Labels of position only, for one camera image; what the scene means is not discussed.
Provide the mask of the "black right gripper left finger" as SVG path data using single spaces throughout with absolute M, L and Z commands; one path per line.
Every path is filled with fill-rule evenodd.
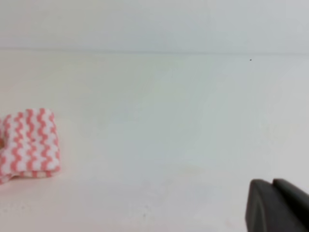
M 274 187 L 262 179 L 250 182 L 245 214 L 248 232 L 307 232 L 309 213 L 294 211 Z

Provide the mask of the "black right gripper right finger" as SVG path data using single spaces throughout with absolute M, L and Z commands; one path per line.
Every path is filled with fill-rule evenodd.
M 309 195 L 306 192 L 284 179 L 274 179 L 273 185 L 294 211 L 309 212 Z

